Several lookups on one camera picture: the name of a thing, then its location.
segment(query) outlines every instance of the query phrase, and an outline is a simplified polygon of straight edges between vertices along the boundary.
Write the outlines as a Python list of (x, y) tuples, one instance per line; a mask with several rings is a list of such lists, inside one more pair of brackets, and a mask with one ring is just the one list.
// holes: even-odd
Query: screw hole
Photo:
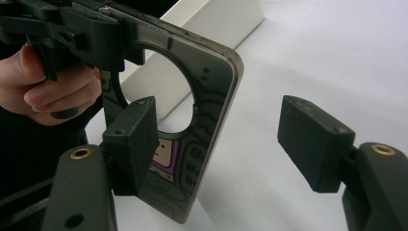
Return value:
[(116, 130), (116, 131), (115, 131), (115, 134), (116, 134), (116, 135), (123, 135), (123, 134), (125, 134), (125, 130), (123, 130), (123, 129)]
[(90, 149), (79, 149), (71, 153), (70, 158), (73, 160), (81, 160), (87, 158), (92, 151)]
[(374, 152), (385, 156), (394, 156), (396, 154), (395, 150), (383, 144), (374, 144), (371, 148)]
[(65, 227), (68, 229), (73, 229), (81, 225), (84, 222), (85, 217), (81, 214), (73, 215), (65, 221)]

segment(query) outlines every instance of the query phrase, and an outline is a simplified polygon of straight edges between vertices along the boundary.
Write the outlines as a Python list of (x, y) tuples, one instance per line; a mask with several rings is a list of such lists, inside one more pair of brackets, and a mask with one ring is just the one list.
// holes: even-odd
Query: black sleeve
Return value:
[(8, 45), (0, 41), (0, 60), (6, 59), (21, 49), (21, 45)]
[(25, 189), (55, 173), (60, 156), (86, 143), (91, 109), (64, 124), (47, 127), (0, 108), (0, 194)]

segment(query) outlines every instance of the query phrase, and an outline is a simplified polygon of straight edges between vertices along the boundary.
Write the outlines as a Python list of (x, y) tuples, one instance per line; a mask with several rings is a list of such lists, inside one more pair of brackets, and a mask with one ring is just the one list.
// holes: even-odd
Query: finger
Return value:
[(41, 60), (36, 50), (24, 45), (15, 55), (0, 61), (0, 86), (19, 88), (45, 79)]
[(33, 107), (45, 106), (83, 88), (93, 80), (93, 70), (79, 62), (62, 69), (58, 81), (46, 80), (24, 95), (27, 104)]
[(88, 107), (90, 107), (94, 102), (90, 101), (87, 103), (84, 103), (80, 106), (78, 106), (79, 109), (79, 113), (71, 118), (67, 118), (67, 119), (56, 119), (54, 117), (51, 116), (50, 113), (32, 113), (30, 115), (27, 115), (31, 120), (33, 120), (34, 122), (40, 124), (40, 125), (44, 125), (44, 126), (56, 126), (56, 125), (60, 125), (63, 124), (69, 120), (71, 120), (72, 118), (75, 118), (76, 116), (81, 115)]
[(66, 109), (76, 108), (89, 102), (94, 102), (102, 93), (100, 81), (96, 78), (83, 88), (46, 105), (33, 106), (36, 112), (60, 112)]

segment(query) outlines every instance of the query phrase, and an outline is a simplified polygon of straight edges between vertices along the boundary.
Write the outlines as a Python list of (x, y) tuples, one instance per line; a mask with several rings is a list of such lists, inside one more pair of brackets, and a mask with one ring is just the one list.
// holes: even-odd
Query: black clamp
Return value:
[(278, 140), (317, 193), (341, 182), (348, 229), (408, 230), (408, 159), (382, 143), (353, 146), (355, 133), (315, 104), (284, 96)]

